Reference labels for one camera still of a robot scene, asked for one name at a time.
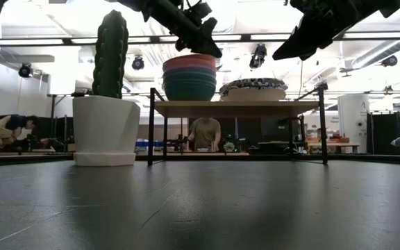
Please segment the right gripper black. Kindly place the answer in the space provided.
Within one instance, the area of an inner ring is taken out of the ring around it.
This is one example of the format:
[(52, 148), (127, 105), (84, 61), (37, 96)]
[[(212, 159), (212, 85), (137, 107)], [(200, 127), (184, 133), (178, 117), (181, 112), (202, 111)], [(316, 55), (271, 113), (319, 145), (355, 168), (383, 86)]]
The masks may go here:
[(274, 52), (274, 60), (313, 56), (325, 49), (333, 38), (353, 26), (359, 18), (352, 0), (290, 0), (290, 5), (303, 13), (291, 36)]

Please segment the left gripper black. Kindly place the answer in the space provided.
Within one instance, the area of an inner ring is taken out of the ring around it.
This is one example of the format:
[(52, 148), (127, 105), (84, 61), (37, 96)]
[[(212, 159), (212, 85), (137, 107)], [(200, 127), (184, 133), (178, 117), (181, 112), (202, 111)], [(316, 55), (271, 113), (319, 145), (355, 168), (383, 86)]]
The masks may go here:
[(142, 3), (141, 13), (145, 21), (152, 17), (178, 37), (175, 42), (177, 51), (189, 49), (194, 53), (222, 57), (222, 51), (212, 38), (213, 29), (217, 24), (214, 17), (210, 17), (203, 24), (202, 19), (189, 18), (183, 12), (188, 8), (185, 0), (144, 0)]

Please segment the orange plastic bowl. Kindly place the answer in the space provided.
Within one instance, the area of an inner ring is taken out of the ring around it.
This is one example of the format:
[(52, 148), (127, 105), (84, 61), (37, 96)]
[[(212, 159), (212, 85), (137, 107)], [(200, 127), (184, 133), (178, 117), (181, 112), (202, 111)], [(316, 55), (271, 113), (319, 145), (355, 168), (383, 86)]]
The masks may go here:
[(175, 60), (182, 60), (182, 59), (199, 59), (199, 60), (206, 60), (215, 63), (216, 62), (216, 57), (208, 55), (208, 54), (201, 54), (201, 53), (194, 53), (194, 54), (188, 54), (184, 56), (177, 56), (174, 58), (171, 58), (169, 60), (166, 60), (165, 63), (175, 61)]

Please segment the blue plastic bowl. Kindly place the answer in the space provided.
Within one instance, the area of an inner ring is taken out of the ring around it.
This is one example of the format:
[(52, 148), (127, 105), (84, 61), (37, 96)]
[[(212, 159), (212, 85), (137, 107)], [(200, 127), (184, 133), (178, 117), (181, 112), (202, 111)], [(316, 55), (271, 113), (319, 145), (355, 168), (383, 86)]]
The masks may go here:
[(216, 77), (216, 72), (205, 67), (184, 67), (164, 72), (162, 77), (175, 76), (176, 74), (203, 74)]

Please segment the teal plastic bowl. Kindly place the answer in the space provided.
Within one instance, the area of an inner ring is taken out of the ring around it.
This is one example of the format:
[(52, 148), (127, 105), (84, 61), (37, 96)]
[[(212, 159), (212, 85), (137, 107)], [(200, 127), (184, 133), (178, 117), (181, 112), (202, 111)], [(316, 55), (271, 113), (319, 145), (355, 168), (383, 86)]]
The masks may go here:
[(163, 78), (162, 89), (169, 101), (210, 101), (217, 80), (205, 74), (176, 74)]

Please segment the person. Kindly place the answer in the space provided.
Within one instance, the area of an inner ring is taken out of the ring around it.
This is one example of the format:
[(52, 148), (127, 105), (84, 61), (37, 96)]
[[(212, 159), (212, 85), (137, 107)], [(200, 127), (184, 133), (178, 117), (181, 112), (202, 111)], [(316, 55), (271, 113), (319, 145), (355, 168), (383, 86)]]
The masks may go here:
[(220, 123), (214, 118), (198, 118), (190, 127), (188, 140), (194, 143), (194, 150), (208, 149), (218, 151), (222, 130)]
[(36, 115), (7, 115), (0, 119), (0, 152), (17, 141), (23, 129), (33, 130), (40, 126), (40, 118)]

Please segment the wooden background table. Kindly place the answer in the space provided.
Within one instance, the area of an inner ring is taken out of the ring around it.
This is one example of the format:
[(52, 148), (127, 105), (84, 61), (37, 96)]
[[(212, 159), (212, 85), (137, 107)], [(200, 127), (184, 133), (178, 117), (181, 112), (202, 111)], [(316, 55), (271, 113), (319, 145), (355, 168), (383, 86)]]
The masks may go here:
[[(319, 154), (324, 152), (321, 142), (309, 142), (307, 146), (307, 152), (309, 154)], [(341, 154), (346, 153), (346, 148), (351, 148), (351, 153), (357, 153), (360, 145), (354, 142), (327, 142), (326, 146), (327, 152)]]

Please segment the white faceted plant pot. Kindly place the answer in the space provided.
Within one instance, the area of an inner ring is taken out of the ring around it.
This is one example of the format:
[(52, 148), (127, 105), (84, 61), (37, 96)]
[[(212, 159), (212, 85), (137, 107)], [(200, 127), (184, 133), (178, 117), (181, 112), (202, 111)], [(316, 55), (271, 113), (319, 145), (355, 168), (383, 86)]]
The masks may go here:
[(115, 167), (135, 163), (140, 107), (103, 96), (73, 100), (74, 160), (81, 167)]

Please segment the wooden shelf with black frame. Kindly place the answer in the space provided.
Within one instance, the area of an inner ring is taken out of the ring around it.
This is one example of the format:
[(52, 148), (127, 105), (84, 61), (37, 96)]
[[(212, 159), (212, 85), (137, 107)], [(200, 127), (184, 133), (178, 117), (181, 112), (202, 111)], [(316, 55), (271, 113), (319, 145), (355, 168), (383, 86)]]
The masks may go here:
[(326, 117), (324, 105), (324, 87), (319, 86), (292, 101), (166, 101), (154, 87), (150, 89), (149, 109), (149, 146), (147, 164), (151, 166), (156, 160), (154, 148), (154, 122), (155, 114), (159, 113), (164, 118), (163, 128), (163, 155), (167, 159), (167, 126), (169, 118), (191, 117), (284, 117), (289, 125), (295, 115), (312, 108), (319, 110), (322, 162), (328, 162)]

